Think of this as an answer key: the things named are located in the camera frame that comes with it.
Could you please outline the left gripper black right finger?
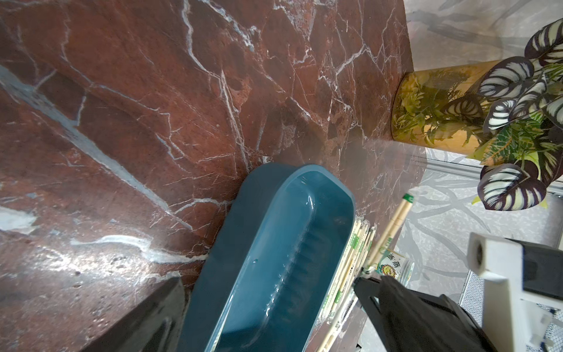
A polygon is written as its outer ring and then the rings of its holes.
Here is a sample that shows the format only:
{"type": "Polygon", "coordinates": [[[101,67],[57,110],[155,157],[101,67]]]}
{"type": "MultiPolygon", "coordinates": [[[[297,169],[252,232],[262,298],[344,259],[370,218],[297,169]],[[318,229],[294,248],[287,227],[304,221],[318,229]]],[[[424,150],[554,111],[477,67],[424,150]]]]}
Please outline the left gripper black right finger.
{"type": "Polygon", "coordinates": [[[479,337],[446,296],[426,302],[392,277],[381,279],[379,308],[388,351],[478,351],[479,337]]]}

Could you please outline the chopstick pair twelfth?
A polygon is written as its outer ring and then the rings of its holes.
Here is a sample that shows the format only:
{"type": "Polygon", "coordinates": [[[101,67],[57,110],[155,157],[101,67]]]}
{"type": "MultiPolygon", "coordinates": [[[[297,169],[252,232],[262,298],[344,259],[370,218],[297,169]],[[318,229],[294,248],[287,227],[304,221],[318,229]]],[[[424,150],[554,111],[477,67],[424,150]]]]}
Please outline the chopstick pair twelfth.
{"type": "Polygon", "coordinates": [[[370,251],[374,234],[374,227],[368,220],[360,216],[355,218],[347,246],[320,312],[320,318],[328,322],[330,327],[316,351],[330,350],[344,325],[345,317],[354,305],[355,300],[350,291],[370,251]]]}

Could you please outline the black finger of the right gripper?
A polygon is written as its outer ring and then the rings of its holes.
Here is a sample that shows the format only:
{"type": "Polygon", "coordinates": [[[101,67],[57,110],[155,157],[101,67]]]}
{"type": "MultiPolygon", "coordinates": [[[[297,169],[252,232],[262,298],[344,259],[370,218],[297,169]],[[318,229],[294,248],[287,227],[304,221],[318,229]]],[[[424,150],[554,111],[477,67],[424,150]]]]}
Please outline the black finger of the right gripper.
{"type": "Polygon", "coordinates": [[[353,290],[379,337],[385,339],[383,316],[379,305],[381,280],[359,277],[354,282],[353,290]]]}

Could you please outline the chopstick pair thirteenth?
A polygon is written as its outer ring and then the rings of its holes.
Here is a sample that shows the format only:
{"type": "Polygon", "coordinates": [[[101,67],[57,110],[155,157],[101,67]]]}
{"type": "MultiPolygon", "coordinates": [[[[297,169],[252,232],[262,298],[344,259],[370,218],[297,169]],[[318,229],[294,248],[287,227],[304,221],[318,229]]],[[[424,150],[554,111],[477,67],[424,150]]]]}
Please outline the chopstick pair thirteenth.
{"type": "Polygon", "coordinates": [[[384,233],[377,240],[375,246],[371,249],[371,252],[367,258],[367,262],[364,265],[364,272],[371,274],[374,272],[378,266],[378,261],[382,258],[383,253],[388,249],[389,245],[397,234],[397,231],[403,226],[403,223],[412,208],[414,202],[414,196],[411,194],[405,194],[403,199],[395,211],[394,215],[391,217],[390,222],[386,226],[384,233]]]}

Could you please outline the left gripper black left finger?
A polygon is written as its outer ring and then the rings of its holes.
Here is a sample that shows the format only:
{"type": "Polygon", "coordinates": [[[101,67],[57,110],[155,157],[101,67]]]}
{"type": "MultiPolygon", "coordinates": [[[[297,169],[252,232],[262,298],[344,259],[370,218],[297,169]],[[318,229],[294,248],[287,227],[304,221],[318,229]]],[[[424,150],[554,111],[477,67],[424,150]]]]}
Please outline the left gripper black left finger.
{"type": "Polygon", "coordinates": [[[176,351],[186,315],[178,277],[162,283],[84,351],[176,351]]]}

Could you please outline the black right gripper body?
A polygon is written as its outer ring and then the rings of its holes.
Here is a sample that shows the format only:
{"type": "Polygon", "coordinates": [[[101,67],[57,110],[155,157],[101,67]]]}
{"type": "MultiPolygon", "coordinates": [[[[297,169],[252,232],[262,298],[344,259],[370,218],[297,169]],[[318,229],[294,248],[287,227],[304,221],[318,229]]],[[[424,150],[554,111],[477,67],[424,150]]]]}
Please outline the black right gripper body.
{"type": "Polygon", "coordinates": [[[414,351],[496,351],[475,319],[445,295],[416,292],[424,311],[416,317],[414,351]]]}

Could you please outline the teal storage box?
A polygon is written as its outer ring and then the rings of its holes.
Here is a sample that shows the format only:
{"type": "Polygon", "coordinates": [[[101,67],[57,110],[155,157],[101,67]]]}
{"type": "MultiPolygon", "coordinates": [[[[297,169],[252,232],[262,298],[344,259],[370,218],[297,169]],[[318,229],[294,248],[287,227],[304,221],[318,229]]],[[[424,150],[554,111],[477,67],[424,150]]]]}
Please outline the teal storage box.
{"type": "Polygon", "coordinates": [[[178,350],[304,351],[354,218],[352,193],[325,168],[256,168],[195,283],[178,350]]]}

